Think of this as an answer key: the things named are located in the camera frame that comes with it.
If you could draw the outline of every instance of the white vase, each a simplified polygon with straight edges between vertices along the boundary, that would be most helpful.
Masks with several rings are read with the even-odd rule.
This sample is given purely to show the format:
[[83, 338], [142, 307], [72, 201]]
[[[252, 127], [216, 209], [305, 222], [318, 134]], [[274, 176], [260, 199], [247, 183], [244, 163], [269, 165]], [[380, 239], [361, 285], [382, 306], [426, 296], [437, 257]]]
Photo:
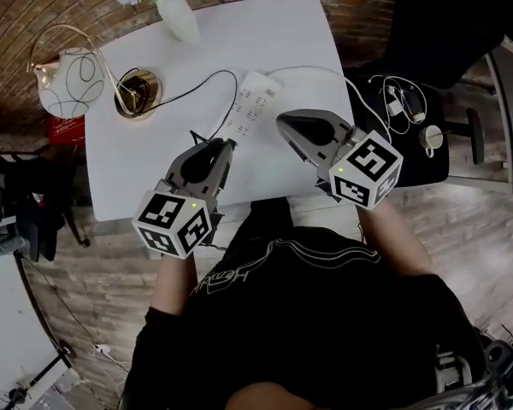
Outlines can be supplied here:
[[199, 41], [196, 16], [186, 0], [156, 0], [157, 11], [174, 36], [195, 44]]

